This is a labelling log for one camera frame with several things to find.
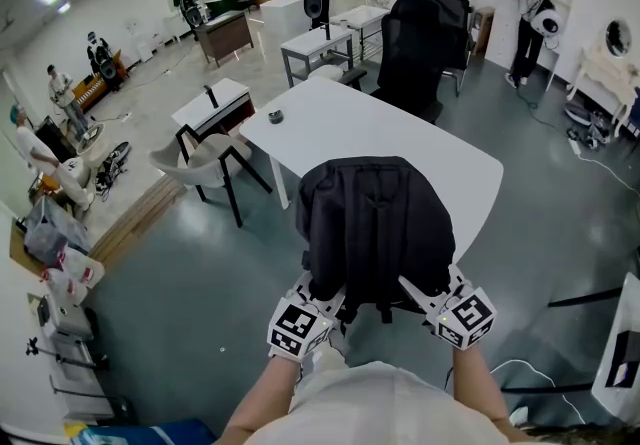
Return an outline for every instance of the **black chair frame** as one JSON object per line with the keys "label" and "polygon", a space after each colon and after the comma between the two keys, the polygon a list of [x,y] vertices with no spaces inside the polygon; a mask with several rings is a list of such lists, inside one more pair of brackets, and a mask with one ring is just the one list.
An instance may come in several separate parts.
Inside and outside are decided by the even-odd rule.
{"label": "black chair frame", "polygon": [[[178,144],[180,145],[180,151],[182,152],[182,156],[184,157],[185,162],[188,164],[189,153],[187,152],[187,147],[184,144],[184,139],[182,137],[185,133],[188,133],[193,139],[196,140],[198,144],[202,143],[205,137],[198,134],[189,125],[184,125],[176,133],[176,139],[178,141]],[[238,203],[236,202],[236,196],[233,192],[233,186],[231,185],[231,177],[229,176],[229,170],[227,168],[226,160],[229,156],[232,156],[236,161],[238,161],[238,163],[247,171],[247,173],[249,173],[249,175],[251,175],[256,180],[256,182],[258,182],[260,186],[265,191],[267,191],[267,193],[271,194],[273,189],[271,189],[271,186],[265,182],[265,180],[258,174],[258,172],[255,169],[253,169],[253,167],[245,160],[245,158],[242,155],[240,155],[240,152],[238,152],[238,150],[236,150],[233,146],[230,146],[224,152],[222,152],[220,156],[218,156],[218,160],[220,161],[220,165],[222,167],[224,188],[226,189],[227,196],[229,197],[229,203],[231,204],[231,209],[233,210],[233,216],[236,219],[236,224],[238,225],[238,228],[242,228],[242,219],[240,218]],[[196,190],[200,195],[200,199],[203,202],[206,202],[207,197],[205,196],[204,191],[202,190],[202,187],[197,185]]]}

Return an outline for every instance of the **jeans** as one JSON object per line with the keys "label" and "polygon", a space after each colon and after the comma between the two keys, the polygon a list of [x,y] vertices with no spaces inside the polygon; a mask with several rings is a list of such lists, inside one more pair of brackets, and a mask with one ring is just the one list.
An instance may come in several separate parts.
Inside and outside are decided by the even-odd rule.
{"label": "jeans", "polygon": [[80,141],[83,134],[89,130],[89,124],[87,123],[87,119],[84,117],[84,113],[82,112],[78,101],[74,100],[70,104],[66,105],[64,107],[64,112],[69,117],[69,121],[76,131],[76,139]]}
{"label": "jeans", "polygon": [[536,32],[529,22],[521,18],[518,26],[518,50],[511,72],[514,79],[531,75],[538,62],[543,41],[543,36]]}

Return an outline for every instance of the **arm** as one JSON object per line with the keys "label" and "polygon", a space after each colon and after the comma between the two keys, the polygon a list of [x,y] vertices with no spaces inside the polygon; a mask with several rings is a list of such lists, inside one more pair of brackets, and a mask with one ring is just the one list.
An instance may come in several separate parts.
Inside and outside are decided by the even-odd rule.
{"label": "arm", "polygon": [[274,356],[260,379],[236,408],[216,443],[242,445],[258,429],[289,413],[300,364]]}
{"label": "arm", "polygon": [[491,420],[509,442],[531,441],[529,436],[509,422],[502,392],[491,376],[477,345],[466,351],[453,350],[453,396],[459,403]]}
{"label": "arm", "polygon": [[41,153],[36,152],[35,148],[29,152],[29,155],[33,160],[40,161],[40,162],[48,162],[54,168],[57,168],[58,166],[60,166],[60,161],[58,159],[54,157],[48,157],[46,155],[42,155]]}

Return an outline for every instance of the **wooden platform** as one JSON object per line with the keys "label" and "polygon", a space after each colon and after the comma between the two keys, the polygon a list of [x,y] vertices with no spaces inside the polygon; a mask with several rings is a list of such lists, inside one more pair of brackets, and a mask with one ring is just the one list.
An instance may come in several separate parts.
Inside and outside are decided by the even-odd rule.
{"label": "wooden platform", "polygon": [[89,256],[102,262],[109,276],[109,270],[186,192],[182,184],[164,175],[102,236]]}

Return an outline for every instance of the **black backpack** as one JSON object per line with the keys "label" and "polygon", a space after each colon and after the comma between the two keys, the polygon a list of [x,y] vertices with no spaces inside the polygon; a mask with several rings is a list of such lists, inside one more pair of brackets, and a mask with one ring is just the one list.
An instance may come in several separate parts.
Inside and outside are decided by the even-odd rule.
{"label": "black backpack", "polygon": [[427,296],[447,292],[456,249],[447,209],[429,181],[399,157],[327,161],[300,181],[296,228],[308,242],[302,264],[312,297],[328,301],[346,285],[338,319],[350,324],[363,303],[383,322],[391,308],[424,313],[402,275]]}

